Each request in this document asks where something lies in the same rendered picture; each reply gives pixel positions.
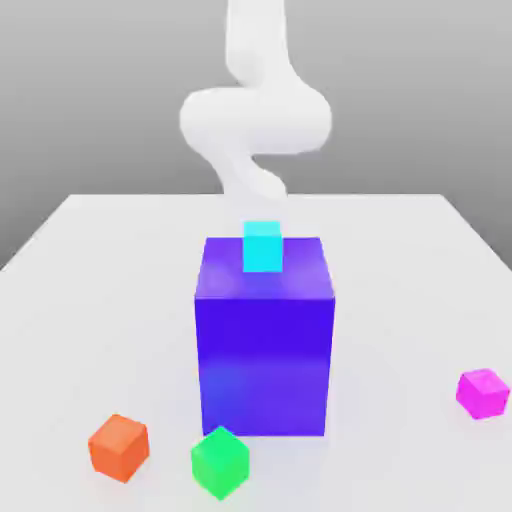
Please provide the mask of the small magenta cube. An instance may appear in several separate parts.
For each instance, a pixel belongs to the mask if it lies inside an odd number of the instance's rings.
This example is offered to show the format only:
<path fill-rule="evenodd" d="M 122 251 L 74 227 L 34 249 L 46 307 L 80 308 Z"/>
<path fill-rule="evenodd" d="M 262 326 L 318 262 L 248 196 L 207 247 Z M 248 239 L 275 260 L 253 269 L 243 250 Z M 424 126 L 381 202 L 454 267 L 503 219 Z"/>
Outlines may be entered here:
<path fill-rule="evenodd" d="M 457 402 L 475 420 L 504 414 L 510 387 L 491 369 L 463 372 L 456 390 Z"/>

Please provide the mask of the large purple box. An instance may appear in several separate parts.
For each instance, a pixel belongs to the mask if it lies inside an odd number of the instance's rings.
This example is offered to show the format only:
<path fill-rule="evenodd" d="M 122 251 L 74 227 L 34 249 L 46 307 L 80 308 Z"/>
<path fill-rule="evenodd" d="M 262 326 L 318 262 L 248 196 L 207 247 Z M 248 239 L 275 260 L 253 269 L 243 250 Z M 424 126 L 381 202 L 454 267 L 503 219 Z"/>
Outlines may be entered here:
<path fill-rule="evenodd" d="M 202 429 L 325 432 L 335 293 L 322 243 L 287 238 L 283 269 L 246 273 L 239 238 L 207 238 L 194 297 Z"/>

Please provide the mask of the small green cube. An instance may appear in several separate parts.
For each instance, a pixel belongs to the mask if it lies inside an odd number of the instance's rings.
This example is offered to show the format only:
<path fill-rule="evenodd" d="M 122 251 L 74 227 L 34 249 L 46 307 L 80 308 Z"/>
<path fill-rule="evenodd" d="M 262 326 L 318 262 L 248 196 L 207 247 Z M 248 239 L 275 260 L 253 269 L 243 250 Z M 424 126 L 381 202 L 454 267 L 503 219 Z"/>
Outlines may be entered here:
<path fill-rule="evenodd" d="M 191 449 L 191 464 L 196 482 L 223 500 L 249 478 L 250 450 L 219 426 Z"/>

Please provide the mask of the small cyan cube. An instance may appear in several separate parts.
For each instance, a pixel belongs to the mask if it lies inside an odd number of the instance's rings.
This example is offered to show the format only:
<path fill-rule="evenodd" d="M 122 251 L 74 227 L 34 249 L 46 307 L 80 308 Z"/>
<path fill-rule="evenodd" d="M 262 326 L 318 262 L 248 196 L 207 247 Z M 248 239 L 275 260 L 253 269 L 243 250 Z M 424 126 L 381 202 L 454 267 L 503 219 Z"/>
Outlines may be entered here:
<path fill-rule="evenodd" d="M 278 221 L 244 223 L 243 270 L 252 273 L 283 270 L 283 238 Z"/>

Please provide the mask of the small orange cube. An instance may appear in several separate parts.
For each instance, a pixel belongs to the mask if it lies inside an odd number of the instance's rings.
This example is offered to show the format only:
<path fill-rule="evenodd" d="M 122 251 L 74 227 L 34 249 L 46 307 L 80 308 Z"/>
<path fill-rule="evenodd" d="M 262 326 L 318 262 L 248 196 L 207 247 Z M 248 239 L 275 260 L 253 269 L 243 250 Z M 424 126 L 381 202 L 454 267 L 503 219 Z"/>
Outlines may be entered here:
<path fill-rule="evenodd" d="M 89 438 L 88 448 L 96 472 L 127 483 L 149 457 L 147 426 L 113 414 Z"/>

